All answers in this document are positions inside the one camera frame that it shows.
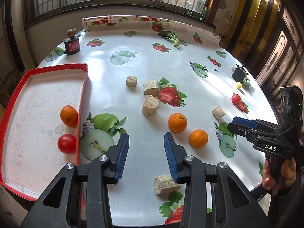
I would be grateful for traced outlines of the person's right hand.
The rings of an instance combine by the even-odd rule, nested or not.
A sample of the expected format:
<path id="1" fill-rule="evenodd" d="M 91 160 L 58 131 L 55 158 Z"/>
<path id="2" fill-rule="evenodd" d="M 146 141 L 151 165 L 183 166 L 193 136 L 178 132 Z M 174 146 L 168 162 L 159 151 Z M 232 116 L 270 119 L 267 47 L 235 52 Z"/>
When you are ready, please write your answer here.
<path id="1" fill-rule="evenodd" d="M 297 177 L 296 162 L 294 158 L 291 158 L 290 160 L 285 160 L 281 166 L 280 172 L 282 176 L 282 182 L 277 183 L 276 180 L 271 176 L 271 167 L 269 163 L 265 161 L 261 182 L 262 187 L 265 190 L 273 191 L 279 191 L 283 188 L 291 187 L 295 183 Z"/>

